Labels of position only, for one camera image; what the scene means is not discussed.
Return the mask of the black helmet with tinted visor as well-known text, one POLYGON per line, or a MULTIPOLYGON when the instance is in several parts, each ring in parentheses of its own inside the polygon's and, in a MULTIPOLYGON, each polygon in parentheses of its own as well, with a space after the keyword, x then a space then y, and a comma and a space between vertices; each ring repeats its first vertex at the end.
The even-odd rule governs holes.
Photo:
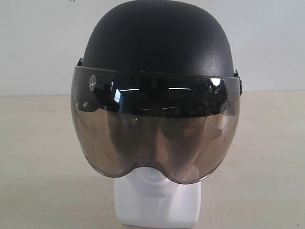
POLYGON ((183 185, 224 160, 239 121, 242 81, 227 36, 207 11, 132 0, 97 23, 74 68, 71 115, 100 174, 136 169, 183 185))

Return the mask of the white mannequin head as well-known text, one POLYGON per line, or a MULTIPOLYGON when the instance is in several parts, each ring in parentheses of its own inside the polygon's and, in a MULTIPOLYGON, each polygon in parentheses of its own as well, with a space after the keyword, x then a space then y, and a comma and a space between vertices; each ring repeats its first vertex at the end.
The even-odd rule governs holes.
POLYGON ((206 117, 144 118, 114 140, 121 161, 130 163, 126 176, 114 183, 116 214, 136 225, 156 227, 195 224, 201 204, 195 165, 206 129, 206 117))

